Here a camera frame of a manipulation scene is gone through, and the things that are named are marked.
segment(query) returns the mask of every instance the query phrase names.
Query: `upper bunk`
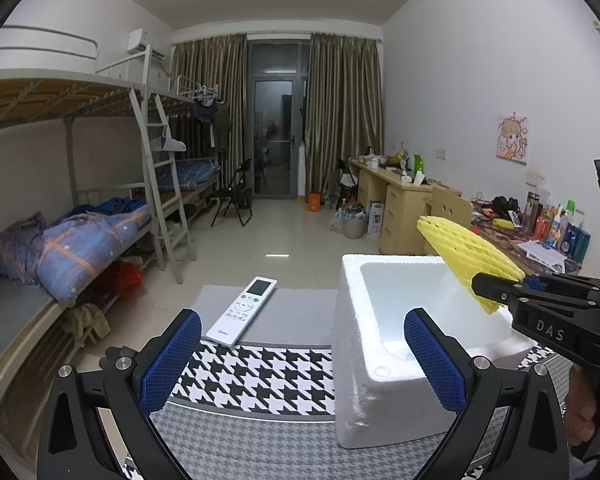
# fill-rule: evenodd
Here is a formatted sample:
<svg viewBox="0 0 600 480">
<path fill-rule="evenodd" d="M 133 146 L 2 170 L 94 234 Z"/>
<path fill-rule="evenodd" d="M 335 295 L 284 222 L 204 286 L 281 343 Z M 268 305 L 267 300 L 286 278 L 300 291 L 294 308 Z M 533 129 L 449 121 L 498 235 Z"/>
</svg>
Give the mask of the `upper bunk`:
<svg viewBox="0 0 600 480">
<path fill-rule="evenodd" d="M 192 88 L 183 78 L 178 78 L 176 91 L 161 89 L 147 83 L 148 67 L 157 59 L 150 44 L 141 52 L 98 68 L 99 52 L 95 40 L 60 30 L 29 25 L 5 25 L 3 28 L 41 30 L 88 42 L 94 46 L 92 54 L 22 45 L 0 46 L 0 50 L 43 50 L 65 56 L 86 57 L 93 60 L 94 71 L 86 73 L 48 68 L 1 68 L 0 129 L 54 119 L 134 117 L 130 100 L 131 90 L 136 92 L 138 98 L 145 90 L 149 95 L 160 95 L 164 111 L 168 116 L 187 112 L 194 103 L 193 98 L 190 97 Z M 144 62 L 143 82 L 125 78 L 129 73 L 128 64 L 134 59 Z M 113 76 L 113 69 L 125 64 L 126 74 L 124 71 L 118 71 L 116 76 Z M 168 86 L 171 86 L 171 75 L 161 64 L 158 66 L 167 75 Z M 149 99 L 148 102 L 149 115 L 157 113 L 154 100 Z"/>
</svg>

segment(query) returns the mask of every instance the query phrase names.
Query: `black chair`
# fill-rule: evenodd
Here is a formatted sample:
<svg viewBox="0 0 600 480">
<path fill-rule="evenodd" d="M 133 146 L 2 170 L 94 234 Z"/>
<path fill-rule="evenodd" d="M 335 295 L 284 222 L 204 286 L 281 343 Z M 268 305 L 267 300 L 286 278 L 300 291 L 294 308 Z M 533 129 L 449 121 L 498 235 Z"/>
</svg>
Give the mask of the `black chair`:
<svg viewBox="0 0 600 480">
<path fill-rule="evenodd" d="M 216 211 L 216 215 L 214 216 L 214 220 L 211 222 L 211 227 L 216 223 L 216 219 L 218 218 L 218 213 L 222 209 L 222 205 L 224 204 L 224 200 L 227 200 L 226 208 L 224 208 L 224 212 L 222 216 L 226 216 L 226 212 L 229 210 L 229 206 L 234 204 L 235 212 L 238 213 L 238 220 L 240 220 L 240 224 L 242 227 L 247 225 L 249 221 L 253 218 L 253 211 L 251 210 L 251 195 L 252 190 L 247 186 L 247 172 L 251 169 L 251 159 L 248 158 L 245 160 L 237 170 L 235 170 L 234 176 L 229 183 L 230 187 L 223 187 L 222 189 L 218 189 L 211 194 L 212 198 L 218 199 L 218 211 Z M 238 208 L 239 204 L 246 204 L 249 208 L 250 216 L 247 218 L 247 221 L 242 221 L 242 216 L 240 216 L 240 209 Z"/>
<path fill-rule="evenodd" d="M 338 159 L 338 169 L 342 172 L 343 175 L 348 174 L 351 177 L 351 181 L 354 183 L 353 186 L 345 186 L 344 184 L 340 184 L 340 196 L 338 197 L 338 206 L 336 209 L 340 209 L 343 205 L 347 205 L 347 202 L 352 198 L 358 199 L 358 181 L 351 174 L 349 169 L 349 165 L 342 160 Z"/>
</svg>

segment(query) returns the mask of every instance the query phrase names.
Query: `yellow foam net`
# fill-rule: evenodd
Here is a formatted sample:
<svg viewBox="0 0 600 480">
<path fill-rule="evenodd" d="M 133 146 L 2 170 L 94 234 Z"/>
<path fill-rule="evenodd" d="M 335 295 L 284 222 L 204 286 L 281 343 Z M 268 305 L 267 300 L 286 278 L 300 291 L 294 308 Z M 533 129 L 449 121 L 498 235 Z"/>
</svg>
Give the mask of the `yellow foam net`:
<svg viewBox="0 0 600 480">
<path fill-rule="evenodd" d="M 451 220 L 423 216 L 418 220 L 418 230 L 487 314 L 496 312 L 500 304 L 474 294 L 471 281 L 476 274 L 485 272 L 517 281 L 525 277 L 524 271 L 496 247 Z"/>
</svg>

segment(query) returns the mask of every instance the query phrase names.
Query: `cartoon girl picture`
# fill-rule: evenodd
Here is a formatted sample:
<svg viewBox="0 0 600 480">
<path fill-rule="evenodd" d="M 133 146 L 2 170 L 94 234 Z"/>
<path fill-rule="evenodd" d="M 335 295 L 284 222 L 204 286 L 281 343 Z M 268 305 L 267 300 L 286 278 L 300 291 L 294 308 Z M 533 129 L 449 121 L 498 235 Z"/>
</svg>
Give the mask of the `cartoon girl picture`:
<svg viewBox="0 0 600 480">
<path fill-rule="evenodd" d="M 500 117 L 496 156 L 526 164 L 528 118 Z"/>
</svg>

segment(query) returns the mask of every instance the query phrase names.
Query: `door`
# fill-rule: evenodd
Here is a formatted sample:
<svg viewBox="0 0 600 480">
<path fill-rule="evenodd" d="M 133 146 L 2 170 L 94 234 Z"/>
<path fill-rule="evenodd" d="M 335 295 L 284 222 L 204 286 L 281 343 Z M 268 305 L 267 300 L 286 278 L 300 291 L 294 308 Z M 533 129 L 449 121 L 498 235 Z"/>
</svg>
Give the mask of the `door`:
<svg viewBox="0 0 600 480">
<path fill-rule="evenodd" d="M 298 158 L 304 129 L 308 45 L 250 45 L 248 147 L 251 185 L 258 198 L 298 196 Z"/>
</svg>

